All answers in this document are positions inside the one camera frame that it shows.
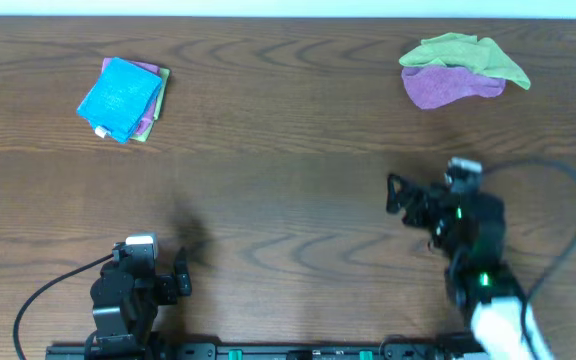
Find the crumpled towel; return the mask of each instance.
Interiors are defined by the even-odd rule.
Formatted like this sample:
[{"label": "crumpled towel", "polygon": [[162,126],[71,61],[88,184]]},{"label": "crumpled towel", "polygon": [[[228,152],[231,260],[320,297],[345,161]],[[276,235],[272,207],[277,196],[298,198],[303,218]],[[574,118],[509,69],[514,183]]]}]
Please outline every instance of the crumpled towel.
[{"label": "crumpled towel", "polygon": [[436,109],[466,96],[495,97],[506,80],[473,74],[465,67],[405,67],[401,72],[410,99],[421,109]]},{"label": "crumpled towel", "polygon": [[[113,58],[104,58],[104,61],[101,64],[101,72],[104,72],[104,70],[106,69],[106,66],[108,66],[108,64],[110,64],[110,60],[112,60],[112,59]],[[128,61],[129,63],[131,63],[133,65],[137,65],[144,70],[148,70],[155,75],[159,74],[159,66],[157,66],[157,65],[142,63],[139,61],[130,61],[130,60],[126,60],[126,61]],[[135,130],[135,134],[137,134],[137,135],[143,134],[146,131],[146,129],[148,129],[150,124],[152,124],[152,121],[153,121],[154,115],[155,115],[155,108],[156,108],[156,101],[153,101],[152,104],[150,105],[150,107],[148,108],[148,111],[146,111],[144,116],[141,118],[141,122],[137,126],[137,130]]]},{"label": "crumpled towel", "polygon": [[77,109],[95,131],[101,128],[128,142],[161,87],[161,78],[125,60],[113,58]]},{"label": "crumpled towel", "polygon": [[421,40],[421,45],[402,56],[403,66],[465,66],[475,74],[510,80],[530,88],[530,79],[491,38],[477,41],[476,35],[447,33]]}]

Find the purple cloth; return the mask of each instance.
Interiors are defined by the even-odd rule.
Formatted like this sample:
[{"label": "purple cloth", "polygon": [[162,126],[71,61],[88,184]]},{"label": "purple cloth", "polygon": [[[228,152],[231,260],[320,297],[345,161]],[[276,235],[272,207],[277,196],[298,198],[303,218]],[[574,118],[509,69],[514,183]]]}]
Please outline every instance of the purple cloth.
[{"label": "purple cloth", "polygon": [[[110,60],[112,60],[112,59],[113,58],[104,58],[104,61],[101,64],[101,72],[104,72],[104,70],[106,69],[106,66],[108,66],[108,64],[110,64]],[[126,60],[126,61],[128,61],[129,63],[131,63],[133,65],[137,65],[144,70],[148,70],[155,75],[159,75],[159,66],[157,66],[157,65],[142,63],[142,62],[138,62],[138,61],[130,61],[130,60]],[[141,135],[146,130],[148,130],[148,127],[153,122],[153,116],[155,115],[156,106],[157,106],[157,97],[155,96],[153,102],[150,104],[150,107],[144,113],[144,116],[141,118],[141,121],[139,122],[139,125],[137,126],[137,130],[135,130],[135,134]]]},{"label": "purple cloth", "polygon": [[429,65],[404,67],[404,87],[421,109],[436,109],[466,96],[495,97],[506,87],[506,79],[473,74],[465,67]]}]

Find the green led light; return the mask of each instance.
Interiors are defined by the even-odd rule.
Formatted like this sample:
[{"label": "green led light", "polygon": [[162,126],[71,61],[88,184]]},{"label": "green led light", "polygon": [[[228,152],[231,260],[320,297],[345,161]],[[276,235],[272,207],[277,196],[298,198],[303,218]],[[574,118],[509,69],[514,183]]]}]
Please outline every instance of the green led light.
[{"label": "green led light", "polygon": [[490,285],[490,277],[488,276],[487,273],[481,273],[481,275],[479,275],[479,283],[481,284],[481,286]]}]

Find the wood grain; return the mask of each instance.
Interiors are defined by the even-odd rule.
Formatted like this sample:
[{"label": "wood grain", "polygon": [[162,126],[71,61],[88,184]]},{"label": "wood grain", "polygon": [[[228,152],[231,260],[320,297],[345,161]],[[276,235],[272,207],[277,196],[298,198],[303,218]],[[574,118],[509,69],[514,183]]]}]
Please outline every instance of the wood grain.
[{"label": "wood grain", "polygon": [[[448,31],[494,38],[533,87],[418,110],[396,60]],[[75,114],[104,56],[172,70],[146,144],[101,140]],[[576,166],[576,21],[0,18],[0,358],[32,292],[145,230],[162,270],[190,250],[195,292],[158,318],[171,338],[461,330],[445,259],[384,210],[388,172],[435,180],[452,155]],[[576,189],[538,168],[486,187],[507,203],[507,258],[527,287],[574,233]],[[96,276],[31,306],[29,358],[90,333]],[[576,254],[534,307],[553,351],[576,359]]]}]

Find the white wall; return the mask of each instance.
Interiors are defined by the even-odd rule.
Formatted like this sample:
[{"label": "white wall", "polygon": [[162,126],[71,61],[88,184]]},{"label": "white wall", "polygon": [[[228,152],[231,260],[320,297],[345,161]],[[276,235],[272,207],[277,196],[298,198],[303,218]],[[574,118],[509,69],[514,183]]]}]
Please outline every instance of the white wall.
[{"label": "white wall", "polygon": [[0,15],[576,19],[576,0],[0,0]]}]

